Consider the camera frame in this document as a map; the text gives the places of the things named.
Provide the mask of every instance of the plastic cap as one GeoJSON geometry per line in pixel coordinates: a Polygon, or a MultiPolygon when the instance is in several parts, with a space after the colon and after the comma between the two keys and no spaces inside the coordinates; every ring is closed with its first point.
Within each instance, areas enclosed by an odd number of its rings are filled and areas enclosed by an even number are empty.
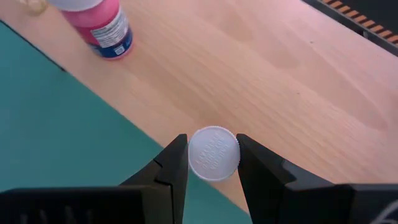
{"type": "Polygon", "coordinates": [[[188,143],[189,165],[203,180],[227,179],[238,168],[240,157],[238,140],[222,127],[200,129],[188,143]]]}
{"type": "Polygon", "coordinates": [[[78,12],[91,9],[103,0],[47,0],[50,4],[62,11],[78,12]]]}

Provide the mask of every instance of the teal cutting mat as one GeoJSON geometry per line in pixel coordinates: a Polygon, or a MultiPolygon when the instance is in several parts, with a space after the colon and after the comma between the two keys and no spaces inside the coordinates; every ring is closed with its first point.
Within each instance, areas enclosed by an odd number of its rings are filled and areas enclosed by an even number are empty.
{"type": "MultiPolygon", "coordinates": [[[[3,23],[0,42],[0,190],[118,185],[162,150],[3,23]]],[[[190,174],[184,223],[251,221],[190,174]]]]}

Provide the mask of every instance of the bottle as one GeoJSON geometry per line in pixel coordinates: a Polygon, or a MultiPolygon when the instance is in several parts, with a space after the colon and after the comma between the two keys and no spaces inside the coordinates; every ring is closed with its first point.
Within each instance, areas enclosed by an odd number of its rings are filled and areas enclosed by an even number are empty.
{"type": "Polygon", "coordinates": [[[48,0],[105,59],[125,56],[132,48],[132,30],[119,0],[48,0]]]}

